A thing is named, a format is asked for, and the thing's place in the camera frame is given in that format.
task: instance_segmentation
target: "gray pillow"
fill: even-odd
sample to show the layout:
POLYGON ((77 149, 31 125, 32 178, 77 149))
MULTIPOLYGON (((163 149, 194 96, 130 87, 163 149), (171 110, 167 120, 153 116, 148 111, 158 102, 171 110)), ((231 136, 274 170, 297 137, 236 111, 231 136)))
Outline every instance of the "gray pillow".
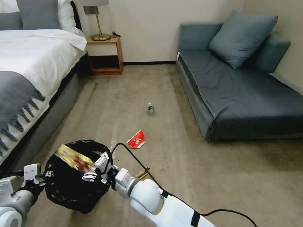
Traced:
POLYGON ((23 29, 61 29, 58 0, 17 0, 23 29))
POLYGON ((231 67, 239 68, 262 44, 277 23, 277 16, 243 14, 232 11, 209 49, 231 67))
POLYGON ((22 20, 19 12, 0 13, 0 30, 22 30, 22 20))

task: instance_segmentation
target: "floor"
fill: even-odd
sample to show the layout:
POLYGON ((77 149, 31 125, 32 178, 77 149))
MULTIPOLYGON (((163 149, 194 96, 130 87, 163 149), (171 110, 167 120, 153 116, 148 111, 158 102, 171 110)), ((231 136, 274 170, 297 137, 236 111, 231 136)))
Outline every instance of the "floor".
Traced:
MULTIPOLYGON (((301 140, 216 142, 204 140, 173 65, 126 66, 122 76, 81 77, 79 98, 34 161, 45 163, 62 143, 94 139, 108 147, 138 130, 146 144, 134 150, 157 181, 200 213, 218 208, 249 215, 259 226, 302 226, 301 140), (146 114, 151 102, 154 117, 146 114)), ((123 149, 115 164, 141 168, 123 149)), ((232 213, 216 213, 219 226, 252 226, 232 213)), ((45 192, 28 215, 27 227, 151 226, 110 190, 88 215, 47 200, 45 192)))

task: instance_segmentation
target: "blanket fringe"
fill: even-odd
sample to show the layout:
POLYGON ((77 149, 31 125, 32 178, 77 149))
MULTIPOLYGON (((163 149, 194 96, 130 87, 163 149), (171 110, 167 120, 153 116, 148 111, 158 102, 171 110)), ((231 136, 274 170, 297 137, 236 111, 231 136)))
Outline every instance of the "blanket fringe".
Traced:
MULTIPOLYGON (((34 114, 32 113, 32 111, 29 108, 29 104, 31 106, 33 106, 36 110, 40 110, 39 107, 36 105, 36 103, 34 103, 34 101, 32 100, 32 98, 38 99, 39 101, 44 102, 45 101, 45 96, 43 96, 40 91, 38 91, 36 89, 35 94, 32 95, 32 97, 30 98, 30 100, 28 100, 27 104, 25 104, 23 107, 20 108, 19 112, 16 113, 16 115, 14 117, 12 117, 12 119, 7 123, 7 125, 0 129, 0 133, 2 133, 3 135, 7 136, 11 141, 13 142, 17 142, 17 138, 15 136, 13 136, 10 132, 9 132, 9 127, 8 125, 12 125, 14 126, 17 130, 19 130, 20 132, 24 132, 24 128, 22 127, 21 123, 18 120, 18 115, 22 116, 26 122, 31 122, 30 119, 25 115, 25 112, 23 110, 23 108, 29 113, 29 115, 31 115, 32 117, 35 117, 34 114)), ((0 137, 0 157, 3 157, 3 153, 1 151, 1 148, 4 151, 8 151, 8 147, 7 145, 2 141, 1 137, 0 137)))

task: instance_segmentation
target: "sofa armrest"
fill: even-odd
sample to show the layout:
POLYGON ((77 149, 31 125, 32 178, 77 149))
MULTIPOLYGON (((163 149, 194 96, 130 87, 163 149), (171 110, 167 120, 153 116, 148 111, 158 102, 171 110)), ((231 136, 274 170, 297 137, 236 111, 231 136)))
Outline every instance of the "sofa armrest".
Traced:
POLYGON ((255 66, 266 73, 273 73, 289 46, 290 41, 286 38, 269 35, 259 49, 255 66))
POLYGON ((178 50, 207 49, 222 27, 221 23, 182 23, 178 50))

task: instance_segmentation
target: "plastic bottle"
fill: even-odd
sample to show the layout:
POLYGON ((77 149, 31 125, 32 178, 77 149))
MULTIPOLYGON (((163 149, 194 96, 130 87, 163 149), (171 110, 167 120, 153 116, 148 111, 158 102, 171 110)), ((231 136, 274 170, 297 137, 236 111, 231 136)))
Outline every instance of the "plastic bottle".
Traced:
POLYGON ((150 116, 155 115, 155 109, 154 109, 154 107, 152 106, 151 103, 148 104, 148 115, 150 115, 150 116))

